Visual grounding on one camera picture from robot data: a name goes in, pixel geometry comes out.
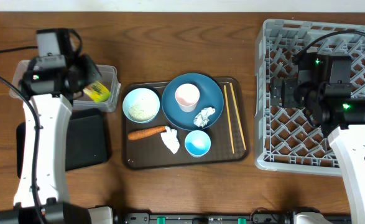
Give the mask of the yellow snack wrapper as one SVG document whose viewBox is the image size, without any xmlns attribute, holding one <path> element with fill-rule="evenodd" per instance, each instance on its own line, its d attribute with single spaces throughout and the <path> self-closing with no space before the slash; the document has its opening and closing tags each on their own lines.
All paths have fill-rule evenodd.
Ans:
<svg viewBox="0 0 365 224">
<path fill-rule="evenodd" d="M 107 101 L 111 96 L 111 92 L 98 81 L 86 86 L 83 92 L 96 103 Z"/>
</svg>

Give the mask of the light blue bowl with rice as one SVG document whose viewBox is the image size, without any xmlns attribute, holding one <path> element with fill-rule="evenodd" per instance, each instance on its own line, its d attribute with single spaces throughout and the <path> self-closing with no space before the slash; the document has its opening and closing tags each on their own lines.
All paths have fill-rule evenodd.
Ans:
<svg viewBox="0 0 365 224">
<path fill-rule="evenodd" d="M 148 88 L 131 90 L 123 99 L 122 110 L 127 119 L 135 123 L 151 122 L 160 110 L 160 99 Z"/>
</svg>

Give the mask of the foil ball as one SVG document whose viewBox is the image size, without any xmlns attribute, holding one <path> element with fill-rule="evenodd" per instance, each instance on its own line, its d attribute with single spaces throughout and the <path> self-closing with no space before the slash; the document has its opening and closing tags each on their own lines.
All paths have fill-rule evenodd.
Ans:
<svg viewBox="0 0 365 224">
<path fill-rule="evenodd" d="M 199 128 L 204 128 L 210 121 L 209 117 L 215 113 L 213 107 L 202 109 L 194 118 L 193 124 Z"/>
</svg>

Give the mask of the white tissue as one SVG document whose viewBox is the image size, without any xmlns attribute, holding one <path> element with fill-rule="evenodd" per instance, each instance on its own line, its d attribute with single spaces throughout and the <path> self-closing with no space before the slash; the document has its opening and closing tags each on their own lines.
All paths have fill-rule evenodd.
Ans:
<svg viewBox="0 0 365 224">
<path fill-rule="evenodd" d="M 163 143 L 173 154 L 176 154 L 180 148 L 177 134 L 178 132 L 176 129 L 172 129 L 168 126 L 166 126 L 165 131 L 160 134 Z"/>
</svg>

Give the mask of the pink plastic cup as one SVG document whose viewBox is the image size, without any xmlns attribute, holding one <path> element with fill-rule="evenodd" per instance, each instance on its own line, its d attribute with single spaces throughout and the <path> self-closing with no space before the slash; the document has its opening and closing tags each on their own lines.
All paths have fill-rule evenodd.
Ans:
<svg viewBox="0 0 365 224">
<path fill-rule="evenodd" d="M 186 83 L 177 88 L 175 99 L 180 109 L 189 113 L 196 108 L 200 99 L 200 91 L 195 85 Z"/>
</svg>

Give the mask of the small blue bowl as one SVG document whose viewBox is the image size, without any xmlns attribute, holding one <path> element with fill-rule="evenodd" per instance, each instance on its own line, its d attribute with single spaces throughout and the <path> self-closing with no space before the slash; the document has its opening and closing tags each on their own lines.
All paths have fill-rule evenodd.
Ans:
<svg viewBox="0 0 365 224">
<path fill-rule="evenodd" d="M 192 157 L 202 157 L 210 151 L 211 139 L 204 131 L 195 130 L 187 134 L 185 149 Z"/>
</svg>

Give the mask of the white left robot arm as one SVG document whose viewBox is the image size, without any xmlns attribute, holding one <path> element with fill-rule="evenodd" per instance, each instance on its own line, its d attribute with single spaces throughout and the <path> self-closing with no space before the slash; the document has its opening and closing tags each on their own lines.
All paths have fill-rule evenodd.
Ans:
<svg viewBox="0 0 365 224">
<path fill-rule="evenodd" d="M 100 78 L 87 54 L 29 62 L 14 89 L 25 113 L 22 173 L 14 207 L 0 211 L 0 223 L 94 223 L 89 209 L 69 202 L 65 159 L 73 97 Z"/>
</svg>

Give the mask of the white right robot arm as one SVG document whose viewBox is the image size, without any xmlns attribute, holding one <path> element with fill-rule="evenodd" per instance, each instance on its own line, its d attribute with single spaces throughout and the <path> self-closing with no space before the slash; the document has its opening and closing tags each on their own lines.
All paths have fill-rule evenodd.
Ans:
<svg viewBox="0 0 365 224">
<path fill-rule="evenodd" d="M 351 57 L 298 53 L 295 78 L 274 78 L 270 103 L 311 112 L 332 148 L 348 196 L 353 223 L 365 223 L 365 98 L 351 95 Z"/>
</svg>

